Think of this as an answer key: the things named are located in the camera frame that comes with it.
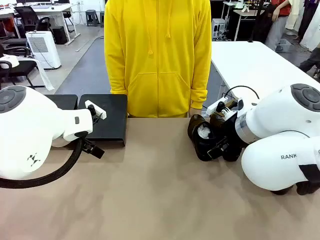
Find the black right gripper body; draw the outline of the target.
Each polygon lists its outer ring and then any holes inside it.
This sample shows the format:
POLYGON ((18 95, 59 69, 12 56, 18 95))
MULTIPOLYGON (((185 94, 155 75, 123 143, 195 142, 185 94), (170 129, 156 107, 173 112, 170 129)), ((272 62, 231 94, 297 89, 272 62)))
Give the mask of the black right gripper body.
POLYGON ((222 124, 222 133, 225 136, 221 150, 222 157, 227 162, 235 162, 241 155, 243 148, 248 144, 236 132, 237 113, 222 124))

